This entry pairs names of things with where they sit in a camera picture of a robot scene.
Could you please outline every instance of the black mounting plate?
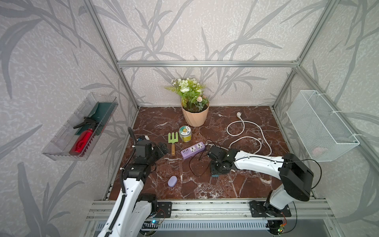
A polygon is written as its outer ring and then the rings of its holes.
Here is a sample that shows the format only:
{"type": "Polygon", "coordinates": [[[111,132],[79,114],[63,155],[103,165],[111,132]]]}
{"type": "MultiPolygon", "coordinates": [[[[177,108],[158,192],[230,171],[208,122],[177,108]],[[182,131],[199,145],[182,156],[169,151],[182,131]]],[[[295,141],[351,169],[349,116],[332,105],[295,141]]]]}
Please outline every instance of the black mounting plate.
{"type": "Polygon", "coordinates": [[[158,202],[158,212],[155,218],[170,218],[172,202],[158,202]]]}
{"type": "Polygon", "coordinates": [[[216,166],[218,166],[218,164],[214,161],[214,160],[211,160],[211,165],[210,165],[210,168],[211,168],[211,174],[212,175],[219,175],[219,174],[222,174],[221,172],[218,172],[216,170],[216,166]]]}
{"type": "MultiPolygon", "coordinates": [[[[264,205],[265,205],[264,201],[251,201],[251,202],[249,202],[251,216],[252,217],[272,217],[266,213],[264,205]]],[[[285,217],[291,217],[292,216],[290,208],[288,207],[288,205],[286,205],[284,207],[284,209],[281,210],[281,212],[283,214],[278,213],[275,215],[275,217],[283,217],[283,215],[285,217]]]]}

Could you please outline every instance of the metal rail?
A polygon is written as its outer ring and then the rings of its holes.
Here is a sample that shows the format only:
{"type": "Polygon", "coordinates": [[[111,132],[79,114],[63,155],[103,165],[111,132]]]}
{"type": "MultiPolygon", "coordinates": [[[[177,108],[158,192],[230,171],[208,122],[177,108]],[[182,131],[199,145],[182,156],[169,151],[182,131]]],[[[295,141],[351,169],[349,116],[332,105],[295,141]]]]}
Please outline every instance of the metal rail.
{"type": "MultiPolygon", "coordinates": [[[[265,201],[265,198],[233,199],[181,199],[159,200],[172,202],[171,218],[166,220],[277,220],[278,218],[251,217],[249,202],[265,201]]],[[[94,201],[86,221],[106,221],[116,201],[94,201]]],[[[326,199],[311,199],[308,202],[295,201],[298,219],[335,219],[326,199]]],[[[289,204],[292,217],[296,219],[295,207],[289,204]]]]}
{"type": "Polygon", "coordinates": [[[118,61],[119,67],[295,67],[295,61],[118,61]]]}

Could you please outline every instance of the leaf pattern wallpaper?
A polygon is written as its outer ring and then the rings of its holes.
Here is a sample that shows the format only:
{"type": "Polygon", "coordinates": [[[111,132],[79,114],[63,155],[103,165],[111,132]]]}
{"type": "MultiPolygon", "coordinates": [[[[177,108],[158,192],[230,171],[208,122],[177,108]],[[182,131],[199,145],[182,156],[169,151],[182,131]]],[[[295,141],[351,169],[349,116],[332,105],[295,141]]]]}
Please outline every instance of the leaf pattern wallpaper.
{"type": "Polygon", "coordinates": [[[81,1],[0,0],[0,236],[77,236],[136,115],[81,1]],[[43,147],[89,92],[117,107],[85,162],[43,147]]]}
{"type": "MultiPolygon", "coordinates": [[[[118,60],[277,60],[300,54],[327,1],[93,1],[118,60]]],[[[289,68],[123,68],[141,105],[178,106],[173,78],[207,85],[212,105],[272,105],[289,68]]]]}
{"type": "MultiPolygon", "coordinates": [[[[379,1],[340,1],[302,67],[337,104],[374,149],[379,151],[379,1]]],[[[297,155],[307,157],[285,112],[300,89],[309,89],[296,76],[277,109],[297,155]]],[[[310,164],[317,174],[317,166],[310,164]]],[[[377,236],[379,174],[358,149],[333,162],[322,163],[318,197],[328,200],[345,234],[377,236]]]]}

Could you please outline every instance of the black cable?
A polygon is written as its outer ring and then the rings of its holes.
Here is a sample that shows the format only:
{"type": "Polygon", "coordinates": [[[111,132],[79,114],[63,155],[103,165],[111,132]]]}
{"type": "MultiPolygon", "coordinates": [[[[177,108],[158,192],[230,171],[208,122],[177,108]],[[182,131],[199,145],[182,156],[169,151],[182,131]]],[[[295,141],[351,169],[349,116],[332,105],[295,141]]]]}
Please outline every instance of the black cable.
{"type": "MultiPolygon", "coordinates": [[[[204,144],[205,149],[204,149],[204,151],[201,152],[201,155],[200,155],[200,157],[199,157],[199,161],[200,161],[201,159],[203,159],[203,157],[205,156],[205,155],[203,156],[203,153],[207,150],[207,145],[206,145],[206,144],[207,144],[207,141],[211,141],[212,144],[213,144],[214,146],[218,146],[218,147],[220,147],[220,145],[219,145],[218,143],[215,143],[215,142],[212,141],[211,139],[206,139],[206,140],[205,140],[205,144],[204,144]]],[[[204,170],[203,173],[201,173],[200,175],[196,175],[196,174],[193,172],[192,168],[191,168],[191,161],[192,161],[193,158],[195,158],[196,155],[194,155],[194,156],[191,157],[191,159],[190,159],[190,161],[189,161],[189,163],[188,163],[188,166],[189,166],[189,169],[191,170],[191,172],[192,172],[193,175],[195,175],[196,177],[200,177],[200,176],[202,176],[203,174],[205,174],[205,172],[208,170],[209,166],[211,165],[211,162],[209,161],[209,164],[208,164],[207,168],[204,170]]]]}
{"type": "MultiPolygon", "coordinates": [[[[199,160],[202,158],[202,155],[203,155],[204,151],[201,152],[201,155],[200,155],[199,160]]],[[[189,169],[191,170],[191,172],[193,173],[193,175],[195,175],[196,177],[200,177],[200,176],[202,176],[203,174],[205,174],[205,172],[208,170],[209,166],[211,165],[211,162],[209,161],[209,164],[208,164],[207,168],[204,170],[203,173],[201,173],[200,175],[196,175],[196,174],[193,172],[192,168],[191,168],[191,161],[192,161],[192,159],[193,159],[196,155],[194,155],[194,156],[190,159],[190,161],[189,161],[189,163],[188,163],[188,166],[189,166],[189,169]]]]}
{"type": "Polygon", "coordinates": [[[316,164],[318,165],[318,167],[320,167],[320,178],[318,179],[316,185],[313,186],[311,189],[315,188],[320,183],[321,176],[323,174],[323,170],[322,170],[320,164],[317,161],[315,161],[314,159],[304,159],[304,160],[296,160],[296,161],[276,161],[276,160],[271,160],[271,159],[260,157],[260,156],[248,156],[248,157],[243,157],[243,158],[238,159],[238,160],[242,160],[242,159],[246,159],[246,158],[250,158],[250,157],[261,158],[261,159],[265,159],[265,160],[269,160],[269,161],[277,162],[277,163],[296,163],[296,162],[302,162],[302,161],[305,161],[305,160],[312,160],[312,161],[316,162],[316,164]]]}
{"type": "Polygon", "coordinates": [[[297,209],[296,209],[295,202],[294,202],[294,201],[292,201],[292,202],[293,202],[293,205],[294,205],[294,207],[295,207],[295,211],[296,211],[296,222],[295,222],[295,225],[293,226],[293,228],[292,228],[290,231],[283,232],[283,233],[281,233],[281,234],[287,234],[287,233],[293,231],[293,229],[295,229],[295,227],[296,227],[296,224],[298,223],[298,211],[297,211],[297,209]]]}
{"type": "Polygon", "coordinates": [[[116,223],[117,221],[117,218],[118,216],[120,215],[120,212],[122,210],[122,207],[124,205],[124,201],[125,201],[125,197],[126,197],[126,189],[125,189],[125,185],[124,185],[124,170],[125,170],[125,167],[128,165],[130,159],[134,156],[134,153],[136,151],[136,144],[137,144],[137,140],[136,140],[136,137],[134,136],[134,133],[133,133],[133,130],[131,127],[128,127],[128,132],[129,132],[129,135],[130,137],[132,138],[133,140],[133,152],[131,153],[129,159],[126,161],[126,163],[124,164],[124,166],[121,168],[121,173],[120,173],[120,185],[121,185],[121,190],[122,190],[122,193],[123,195],[121,196],[121,202],[120,202],[120,205],[119,207],[117,208],[117,211],[116,211],[116,214],[114,215],[114,218],[111,222],[111,224],[109,225],[109,230],[107,233],[105,233],[105,237],[109,237],[109,235],[111,234],[112,232],[112,229],[113,229],[113,226],[114,224],[116,223]]]}

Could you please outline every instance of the marble surface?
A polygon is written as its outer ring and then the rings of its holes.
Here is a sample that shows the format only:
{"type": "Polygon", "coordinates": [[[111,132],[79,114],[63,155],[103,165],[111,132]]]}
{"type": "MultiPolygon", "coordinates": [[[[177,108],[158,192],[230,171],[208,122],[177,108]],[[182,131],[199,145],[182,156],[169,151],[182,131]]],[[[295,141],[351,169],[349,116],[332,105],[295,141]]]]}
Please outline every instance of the marble surface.
{"type": "MultiPolygon", "coordinates": [[[[212,177],[209,168],[210,159],[196,155],[192,160],[183,160],[180,151],[200,141],[211,139],[223,147],[239,137],[252,136],[262,139],[259,128],[253,124],[246,124],[245,131],[237,137],[232,137],[226,132],[229,123],[238,120],[237,112],[242,113],[242,119],[253,121],[262,127],[263,133],[269,142],[273,153],[271,155],[283,155],[288,152],[288,147],[283,139],[278,125],[268,106],[260,107],[210,107],[205,124],[201,127],[192,128],[192,139],[184,143],[179,138],[175,143],[175,156],[165,155],[156,163],[156,170],[150,174],[142,193],[154,193],[158,199],[198,199],[198,198],[264,198],[269,192],[276,189],[281,181],[266,174],[236,170],[229,174],[212,177]],[[167,182],[175,175],[178,182],[174,187],[169,187],[167,182]]],[[[182,125],[187,125],[180,107],[155,107],[141,108],[134,124],[134,132],[139,135],[148,135],[155,143],[167,143],[168,133],[176,132],[182,125]]],[[[241,123],[230,126],[231,134],[238,134],[242,130],[241,123]]],[[[246,152],[255,152],[259,144],[250,138],[242,139],[232,145],[246,152]]],[[[125,151],[121,166],[127,161],[131,152],[131,142],[125,151]]],[[[264,143],[258,152],[260,155],[268,155],[269,148],[264,143]]],[[[120,191],[119,174],[114,182],[110,200],[116,200],[120,191]]]]}

